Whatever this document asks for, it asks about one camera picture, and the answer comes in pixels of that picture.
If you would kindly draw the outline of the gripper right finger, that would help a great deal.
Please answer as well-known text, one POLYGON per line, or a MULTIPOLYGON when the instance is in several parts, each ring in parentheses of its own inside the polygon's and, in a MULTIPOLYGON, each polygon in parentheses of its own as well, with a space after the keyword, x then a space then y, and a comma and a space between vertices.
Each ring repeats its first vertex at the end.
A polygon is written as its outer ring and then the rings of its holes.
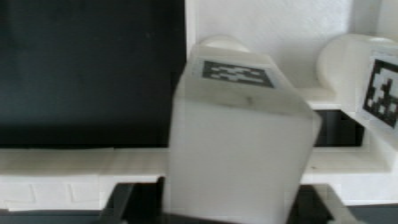
POLYGON ((332 187, 327 184, 314 184, 313 188, 332 215, 332 220, 327 224, 359 224, 359 220, 343 204, 332 187))

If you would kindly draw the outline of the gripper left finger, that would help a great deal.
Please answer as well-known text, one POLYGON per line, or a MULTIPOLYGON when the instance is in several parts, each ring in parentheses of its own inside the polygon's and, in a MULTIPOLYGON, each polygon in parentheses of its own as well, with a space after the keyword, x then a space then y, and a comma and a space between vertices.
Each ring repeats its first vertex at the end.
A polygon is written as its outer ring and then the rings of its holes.
POLYGON ((133 185, 128 183, 119 183, 112 190, 110 198, 99 213, 96 224, 131 223, 131 206, 130 206, 131 196, 133 196, 133 185))

